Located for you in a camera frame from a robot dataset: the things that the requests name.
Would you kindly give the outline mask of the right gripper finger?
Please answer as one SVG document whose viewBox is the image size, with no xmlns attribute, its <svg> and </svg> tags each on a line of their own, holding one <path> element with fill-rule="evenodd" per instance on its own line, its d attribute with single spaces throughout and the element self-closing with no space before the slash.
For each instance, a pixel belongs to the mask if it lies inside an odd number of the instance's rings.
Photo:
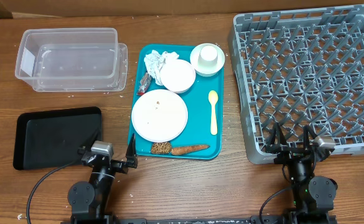
<svg viewBox="0 0 364 224">
<path fill-rule="evenodd" d="M 314 140 L 317 137 L 317 134 L 309 125 L 306 125 L 303 127 L 303 144 L 305 149 L 311 148 L 309 141 L 310 137 Z"/>
<path fill-rule="evenodd" d="M 268 149 L 282 149 L 284 146 L 287 146 L 287 141 L 282 133 L 282 129 L 278 122 L 275 122 L 273 125 L 271 137 L 268 140 Z"/>
</svg>

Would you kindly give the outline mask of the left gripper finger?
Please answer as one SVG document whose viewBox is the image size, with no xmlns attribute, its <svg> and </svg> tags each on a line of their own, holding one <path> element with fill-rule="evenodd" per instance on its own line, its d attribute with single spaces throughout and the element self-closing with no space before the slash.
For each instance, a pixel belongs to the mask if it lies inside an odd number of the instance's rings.
<svg viewBox="0 0 364 224">
<path fill-rule="evenodd" d="M 132 134 L 126 151 L 126 166 L 128 168 L 134 168 L 134 169 L 136 169 L 138 166 L 135 134 Z"/>
<path fill-rule="evenodd" d="M 83 142 L 83 144 L 81 145 L 81 149 L 91 149 L 92 145 L 96 142 L 96 141 L 101 141 L 102 140 L 102 133 L 100 129 L 96 129 L 93 134 L 88 137 L 87 140 L 85 140 Z"/>
</svg>

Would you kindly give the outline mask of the orange carrot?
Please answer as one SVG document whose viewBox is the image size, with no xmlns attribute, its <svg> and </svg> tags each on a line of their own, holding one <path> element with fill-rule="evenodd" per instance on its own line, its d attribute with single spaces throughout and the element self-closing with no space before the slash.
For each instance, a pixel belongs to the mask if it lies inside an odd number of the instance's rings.
<svg viewBox="0 0 364 224">
<path fill-rule="evenodd" d="M 207 144 L 193 145 L 193 146 L 182 146 L 182 147 L 173 147 L 171 149 L 171 154 L 173 156 L 181 156 L 191 152 L 201 151 L 204 149 L 208 149 L 210 146 Z"/>
</svg>

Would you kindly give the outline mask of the large white plate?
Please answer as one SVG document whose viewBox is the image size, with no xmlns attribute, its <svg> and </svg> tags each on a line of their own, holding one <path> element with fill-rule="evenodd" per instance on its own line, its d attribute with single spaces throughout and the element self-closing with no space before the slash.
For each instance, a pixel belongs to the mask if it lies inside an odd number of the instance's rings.
<svg viewBox="0 0 364 224">
<path fill-rule="evenodd" d="M 151 90 L 140 96 L 131 112 L 137 134 L 150 142 L 167 142 L 185 129 L 188 109 L 176 93 L 164 89 Z"/>
</svg>

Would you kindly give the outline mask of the red silver snack wrapper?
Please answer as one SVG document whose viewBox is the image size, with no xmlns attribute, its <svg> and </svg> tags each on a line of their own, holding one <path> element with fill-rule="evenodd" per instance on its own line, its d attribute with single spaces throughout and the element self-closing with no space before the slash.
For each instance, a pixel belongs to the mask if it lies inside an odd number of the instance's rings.
<svg viewBox="0 0 364 224">
<path fill-rule="evenodd" d="M 152 77 L 147 72 L 144 74 L 144 76 L 141 78 L 141 81 L 139 82 L 139 88 L 137 90 L 137 95 L 142 96 L 145 94 L 151 84 Z"/>
</svg>

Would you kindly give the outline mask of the white napkin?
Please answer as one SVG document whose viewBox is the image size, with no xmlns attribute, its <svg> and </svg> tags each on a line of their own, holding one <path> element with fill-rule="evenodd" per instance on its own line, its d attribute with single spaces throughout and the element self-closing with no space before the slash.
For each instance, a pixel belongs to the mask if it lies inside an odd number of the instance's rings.
<svg viewBox="0 0 364 224">
<path fill-rule="evenodd" d="M 147 54 L 144 58 L 147 73 L 155 80 L 157 85 L 162 86 L 160 71 L 167 62 L 178 58 L 179 54 L 176 52 L 169 53 L 165 51 L 160 54 L 158 51 L 152 50 L 152 52 Z"/>
</svg>

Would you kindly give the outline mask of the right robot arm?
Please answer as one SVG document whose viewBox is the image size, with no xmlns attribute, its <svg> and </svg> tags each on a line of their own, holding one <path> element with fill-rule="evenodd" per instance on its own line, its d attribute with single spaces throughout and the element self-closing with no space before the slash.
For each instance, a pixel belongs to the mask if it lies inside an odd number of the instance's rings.
<svg viewBox="0 0 364 224">
<path fill-rule="evenodd" d="M 274 154 L 275 164 L 282 165 L 283 176 L 290 186 L 271 195 L 259 210 L 261 223 L 337 223 L 329 212 L 334 209 L 334 199 L 338 185 L 336 181 L 315 175 L 317 163 L 326 160 L 335 150 L 335 142 L 330 136 L 319 136 L 310 126 L 303 127 L 303 146 L 289 146 L 282 129 L 274 123 L 271 137 L 265 145 L 265 152 Z M 286 209 L 282 215 L 264 216 L 267 203 L 283 192 L 291 191 L 294 207 Z"/>
</svg>

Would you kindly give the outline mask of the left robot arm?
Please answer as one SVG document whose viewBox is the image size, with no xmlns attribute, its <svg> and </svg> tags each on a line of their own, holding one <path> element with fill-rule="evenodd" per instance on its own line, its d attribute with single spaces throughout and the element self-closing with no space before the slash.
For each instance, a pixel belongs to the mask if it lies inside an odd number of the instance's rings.
<svg viewBox="0 0 364 224">
<path fill-rule="evenodd" d="M 137 168 L 136 137 L 132 135 L 126 150 L 126 160 L 113 159 L 113 145 L 98 140 L 95 131 L 79 148 L 81 163 L 92 168 L 89 181 L 79 181 L 68 191 L 72 207 L 71 223 L 120 223 L 111 212 L 106 211 L 112 184 L 117 173 L 127 174 Z"/>
</svg>

